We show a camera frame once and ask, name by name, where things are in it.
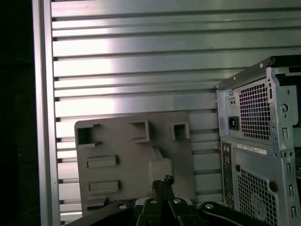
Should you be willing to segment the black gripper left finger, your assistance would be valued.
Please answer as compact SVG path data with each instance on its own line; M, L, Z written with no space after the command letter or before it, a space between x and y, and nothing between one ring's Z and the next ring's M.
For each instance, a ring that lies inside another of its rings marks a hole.
M153 196L143 205L122 200L81 217L70 226L160 226L163 208L162 181L152 183Z

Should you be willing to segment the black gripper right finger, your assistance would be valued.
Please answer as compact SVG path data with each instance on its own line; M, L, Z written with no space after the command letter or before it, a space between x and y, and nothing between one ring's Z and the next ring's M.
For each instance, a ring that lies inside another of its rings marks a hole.
M163 182L164 198L179 226L266 226L267 223L216 202L204 202L198 208L184 199L176 198L172 185L174 177L166 175Z

